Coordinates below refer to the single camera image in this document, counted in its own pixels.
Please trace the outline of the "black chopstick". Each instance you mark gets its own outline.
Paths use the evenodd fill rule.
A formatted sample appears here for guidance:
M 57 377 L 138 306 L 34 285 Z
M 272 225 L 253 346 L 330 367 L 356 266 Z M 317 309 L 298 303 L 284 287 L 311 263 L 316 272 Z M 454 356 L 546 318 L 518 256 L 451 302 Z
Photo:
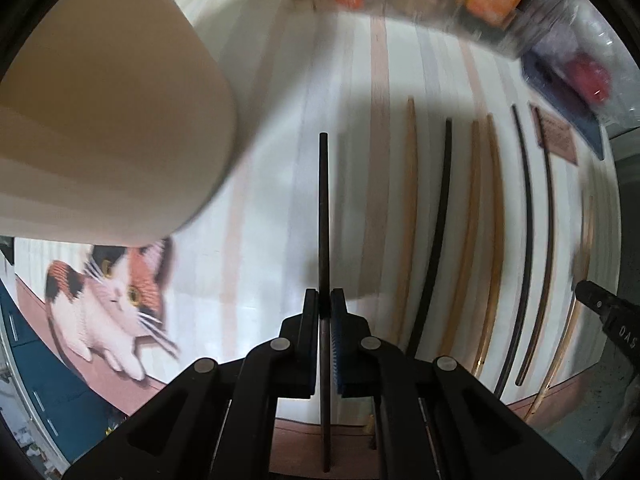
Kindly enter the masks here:
M 452 119 L 448 117 L 445 120 L 444 159 L 442 160 L 442 177 L 440 178 L 439 199 L 437 204 L 434 236 L 432 240 L 430 258 L 428 258 L 428 265 L 426 268 L 419 307 L 416 311 L 416 319 L 414 320 L 407 346 L 406 353 L 409 358 L 415 358 L 416 354 L 418 353 L 425 323 L 428 317 L 428 312 L 430 312 L 431 302 L 437 281 L 440 257 L 442 256 L 442 246 L 444 246 L 444 235 L 447 220 L 451 178 L 451 159 Z
M 329 138 L 319 136 L 319 356 L 320 356 L 320 426 L 322 471 L 331 470 L 331 297 L 330 297 L 330 212 L 329 212 Z

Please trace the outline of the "light wooden chopstick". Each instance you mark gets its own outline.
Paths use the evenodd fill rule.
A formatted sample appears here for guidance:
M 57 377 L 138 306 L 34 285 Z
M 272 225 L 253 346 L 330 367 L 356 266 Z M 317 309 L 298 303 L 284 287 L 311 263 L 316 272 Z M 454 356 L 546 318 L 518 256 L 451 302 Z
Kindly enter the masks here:
M 591 249 L 594 237 L 594 212 L 593 197 L 590 194 L 582 194 L 582 226 L 580 227 L 580 242 L 574 257 L 572 284 L 570 285 L 570 306 L 567 309 L 565 324 L 562 335 L 556 346 L 553 358 L 548 367 L 547 373 L 544 375 L 533 403 L 529 405 L 523 420 L 529 422 L 538 412 L 542 402 L 546 398 L 553 381 L 559 373 L 565 360 L 568 347 L 572 341 L 574 331 L 576 330 L 579 314 L 578 300 L 576 298 L 577 284 L 588 278 L 590 268 Z
M 475 119 L 471 125 L 469 196 L 464 240 L 461 249 L 456 286 L 454 286 L 454 296 L 452 296 L 445 331 L 442 335 L 442 341 L 440 342 L 438 350 L 441 356 L 449 356 L 456 341 L 457 330 L 461 321 L 466 293 L 468 292 L 472 274 L 478 218 L 480 218 L 480 122 Z
M 491 189 L 492 189 L 492 254 L 489 277 L 489 288 L 486 310 L 483 320 L 480 341 L 472 367 L 472 374 L 480 378 L 487 361 L 488 351 L 494 332 L 500 296 L 502 267 L 504 258 L 504 192 L 501 168 L 500 148 L 494 116 L 487 115 L 487 133 L 489 153 L 491 159 Z
M 393 317 L 394 341 L 399 342 L 408 304 L 416 218 L 418 218 L 418 133 L 416 104 L 412 96 L 407 101 L 407 131 L 405 135 L 404 180 L 402 180 L 402 237 L 398 262 L 396 304 Z

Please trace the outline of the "brown leather placemat label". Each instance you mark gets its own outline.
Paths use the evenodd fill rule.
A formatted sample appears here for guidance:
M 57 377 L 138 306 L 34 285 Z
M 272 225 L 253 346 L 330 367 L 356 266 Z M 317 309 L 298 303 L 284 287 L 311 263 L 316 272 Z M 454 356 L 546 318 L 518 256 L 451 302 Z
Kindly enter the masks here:
M 532 115 L 537 129 L 538 144 L 542 148 L 546 146 L 551 154 L 577 166 L 577 150 L 572 127 L 539 106 L 532 107 Z

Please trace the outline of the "beige ribbed utensil cup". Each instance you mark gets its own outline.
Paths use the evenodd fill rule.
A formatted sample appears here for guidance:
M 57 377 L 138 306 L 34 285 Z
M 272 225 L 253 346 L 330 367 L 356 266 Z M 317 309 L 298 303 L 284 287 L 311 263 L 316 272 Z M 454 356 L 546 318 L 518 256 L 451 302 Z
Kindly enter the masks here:
M 1 81 L 1 231 L 142 246 L 229 167 L 228 80 L 175 0 L 58 0 Z

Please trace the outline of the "clear plastic bag red item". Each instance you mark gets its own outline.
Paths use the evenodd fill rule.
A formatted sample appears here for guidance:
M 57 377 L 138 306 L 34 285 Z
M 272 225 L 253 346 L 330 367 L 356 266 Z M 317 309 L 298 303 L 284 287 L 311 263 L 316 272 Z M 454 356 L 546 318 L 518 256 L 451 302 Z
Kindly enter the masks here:
M 611 136 L 639 127 L 639 67 L 589 0 L 521 0 L 522 50 L 576 91 Z

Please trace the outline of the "dark brown chopstick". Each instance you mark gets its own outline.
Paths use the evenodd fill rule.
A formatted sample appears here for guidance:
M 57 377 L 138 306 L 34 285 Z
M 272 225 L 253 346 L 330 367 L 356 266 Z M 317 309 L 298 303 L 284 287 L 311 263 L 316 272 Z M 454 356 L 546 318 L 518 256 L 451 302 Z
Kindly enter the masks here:
M 550 151 L 546 135 L 544 134 L 544 122 L 542 121 L 542 110 L 538 104 L 529 104 L 533 121 L 538 136 L 538 144 L 544 155 L 544 177 L 546 178 L 546 197 L 547 197 L 547 245 L 544 254 L 544 277 L 540 291 L 540 298 L 536 311 L 536 318 L 532 334 L 530 335 L 528 346 L 525 352 L 523 363 L 518 376 L 515 379 L 515 385 L 521 387 L 526 381 L 529 370 L 533 366 L 534 357 L 542 337 L 542 329 L 546 320 L 549 307 L 549 297 L 551 292 L 551 282 L 553 278 L 554 253 L 555 253 L 555 196 L 554 182 L 551 168 Z
M 511 105 L 511 114 L 518 135 L 518 147 L 520 148 L 522 175 L 524 183 L 524 204 L 525 204 L 525 248 L 523 256 L 523 275 L 521 279 L 520 292 L 518 293 L 518 307 L 516 308 L 515 320 L 512 327 L 512 334 L 509 341 L 506 358 L 502 364 L 494 395 L 501 399 L 506 383 L 511 375 L 515 362 L 518 347 L 520 346 L 526 312 L 528 306 L 528 296 L 530 291 L 530 280 L 532 279 L 533 251 L 534 251 L 534 205 L 532 174 L 530 173 L 530 163 L 524 136 L 524 130 L 518 107 L 515 103 Z

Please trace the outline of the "striped cat print placemat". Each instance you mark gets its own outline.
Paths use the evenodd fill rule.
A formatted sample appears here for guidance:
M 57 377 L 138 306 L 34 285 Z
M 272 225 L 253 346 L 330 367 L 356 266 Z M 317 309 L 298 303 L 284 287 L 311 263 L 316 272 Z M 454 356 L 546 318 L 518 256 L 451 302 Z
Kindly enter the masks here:
M 418 218 L 408 304 L 399 342 L 408 344 L 432 247 L 452 119 L 452 159 L 444 246 L 418 357 L 437 356 L 456 286 L 468 211 L 471 125 L 480 122 L 480 218 L 471 279 L 450 354 L 472 368 L 486 310 L 492 254 L 491 159 L 487 115 L 494 116 L 504 192 L 504 258 L 497 318 L 480 381 L 498 377 L 512 334 L 523 275 L 525 204 L 518 107 L 532 174 L 534 251 L 524 330 L 502 395 L 524 416 L 544 380 L 570 306 L 582 194 L 593 197 L 589 275 L 615 286 L 620 268 L 620 205 L 608 155 L 599 160 L 580 134 L 524 79 L 522 63 L 438 32 L 356 14 L 303 14 L 277 0 L 221 3 L 192 25 L 229 79 L 239 112 L 241 155 L 212 201 L 182 229 L 151 248 L 149 286 L 137 306 L 131 266 L 140 250 L 114 247 L 105 284 L 134 330 L 114 352 L 107 326 L 89 318 L 85 339 L 67 328 L 90 314 L 93 293 L 61 292 L 48 301 L 49 271 L 79 278 L 106 253 L 85 243 L 20 238 L 6 279 L 14 304 L 6 330 L 30 403 L 66 460 L 102 440 L 188 364 L 227 362 L 273 337 L 318 281 L 318 137 L 329 136 L 331 283 L 375 336 L 394 341 L 402 237 L 407 101 L 416 104 Z M 567 122 L 578 165 L 550 153 L 555 253 L 542 337 L 524 385 L 515 385 L 534 327 L 544 277 L 547 197 L 544 155 L 529 104 Z M 530 420 L 552 425 L 577 402 L 574 381 L 602 358 L 597 318 L 578 307 L 559 373 Z

